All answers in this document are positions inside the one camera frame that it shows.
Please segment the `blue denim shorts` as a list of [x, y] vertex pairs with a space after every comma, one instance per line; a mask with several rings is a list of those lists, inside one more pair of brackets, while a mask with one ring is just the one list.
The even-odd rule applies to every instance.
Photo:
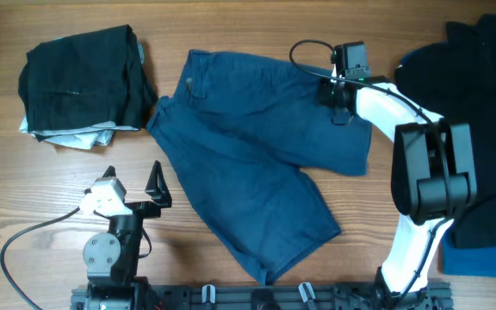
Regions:
[[320, 105], [321, 74], [192, 50], [146, 127], [192, 208], [263, 285], [341, 232], [306, 168], [350, 177], [367, 170], [371, 124]]

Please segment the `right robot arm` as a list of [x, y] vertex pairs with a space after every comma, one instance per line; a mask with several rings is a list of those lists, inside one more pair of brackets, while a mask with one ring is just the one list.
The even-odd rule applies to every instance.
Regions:
[[331, 49], [332, 74], [319, 81], [319, 102], [339, 125], [369, 121], [394, 143], [391, 194], [400, 213], [394, 242], [367, 296], [374, 309], [423, 307], [428, 269], [443, 235], [476, 196], [469, 126], [449, 122], [372, 75], [363, 42]]

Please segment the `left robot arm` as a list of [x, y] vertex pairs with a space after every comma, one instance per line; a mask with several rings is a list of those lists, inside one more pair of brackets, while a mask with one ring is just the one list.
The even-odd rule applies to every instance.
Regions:
[[145, 257], [140, 254], [140, 243], [148, 237], [143, 222], [160, 217], [172, 204], [158, 161], [152, 166], [145, 192], [148, 201], [126, 202], [127, 191], [112, 165], [85, 191], [80, 210], [107, 219], [108, 230], [94, 235], [84, 246], [88, 285], [84, 292], [73, 294], [72, 309], [164, 308], [148, 280], [137, 275], [139, 260]]

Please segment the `black folded garment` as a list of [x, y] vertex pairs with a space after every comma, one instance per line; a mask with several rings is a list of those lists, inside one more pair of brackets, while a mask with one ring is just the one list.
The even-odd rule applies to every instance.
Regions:
[[28, 52], [18, 81], [21, 132], [140, 130], [157, 100], [143, 64], [143, 47], [129, 25], [39, 44]]

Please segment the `black polo shirt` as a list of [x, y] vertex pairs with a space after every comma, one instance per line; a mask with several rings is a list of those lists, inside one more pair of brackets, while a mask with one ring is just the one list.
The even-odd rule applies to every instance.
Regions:
[[456, 248], [496, 246], [496, 15], [474, 25], [447, 22], [447, 39], [406, 55], [398, 90], [421, 107], [470, 126], [475, 202], [452, 226]]

